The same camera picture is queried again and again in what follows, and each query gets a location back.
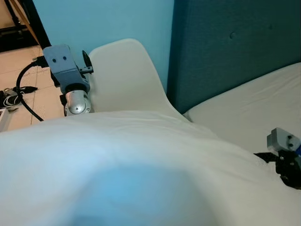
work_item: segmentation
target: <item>white pillow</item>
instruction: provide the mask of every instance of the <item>white pillow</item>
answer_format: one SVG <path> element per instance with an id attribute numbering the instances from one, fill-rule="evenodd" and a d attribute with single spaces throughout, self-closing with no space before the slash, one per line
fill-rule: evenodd
<path id="1" fill-rule="evenodd" d="M 210 130 L 152 112 L 0 134 L 0 225 L 299 226 L 301 193 Z"/>

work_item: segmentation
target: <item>teal headboard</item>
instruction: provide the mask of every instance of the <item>teal headboard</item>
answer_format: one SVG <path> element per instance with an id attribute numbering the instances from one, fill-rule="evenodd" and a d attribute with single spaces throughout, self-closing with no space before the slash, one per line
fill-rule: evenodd
<path id="1" fill-rule="evenodd" d="M 300 0 L 175 0 L 167 96 L 184 113 L 300 51 Z"/>

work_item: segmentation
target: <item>mattress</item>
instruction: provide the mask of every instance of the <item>mattress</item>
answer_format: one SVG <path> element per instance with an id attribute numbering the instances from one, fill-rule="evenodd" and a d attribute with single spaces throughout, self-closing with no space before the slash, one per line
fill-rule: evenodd
<path id="1" fill-rule="evenodd" d="M 300 137 L 300 109 L 301 63 L 297 63 L 213 97 L 184 115 L 257 153 L 267 152 L 266 137 L 276 127 Z"/>

